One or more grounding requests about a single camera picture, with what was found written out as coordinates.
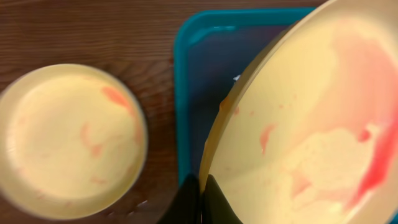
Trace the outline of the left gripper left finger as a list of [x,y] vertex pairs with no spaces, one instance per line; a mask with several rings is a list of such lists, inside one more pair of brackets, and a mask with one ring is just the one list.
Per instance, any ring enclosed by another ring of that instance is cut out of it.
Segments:
[[197,224],[199,205],[199,180],[189,174],[157,224]]

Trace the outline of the yellow plate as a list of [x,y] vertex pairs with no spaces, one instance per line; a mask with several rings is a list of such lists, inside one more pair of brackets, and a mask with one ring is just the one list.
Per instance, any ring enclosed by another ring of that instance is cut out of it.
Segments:
[[223,223],[397,215],[397,1],[327,1],[249,64],[205,142]]
[[135,96],[97,68],[42,67],[1,92],[1,195],[31,215],[104,210],[139,178],[148,145]]

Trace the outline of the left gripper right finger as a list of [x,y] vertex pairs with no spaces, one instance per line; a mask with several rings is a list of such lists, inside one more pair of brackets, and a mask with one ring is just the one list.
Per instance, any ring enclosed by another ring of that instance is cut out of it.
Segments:
[[243,224],[212,175],[208,175],[202,195],[203,224]]

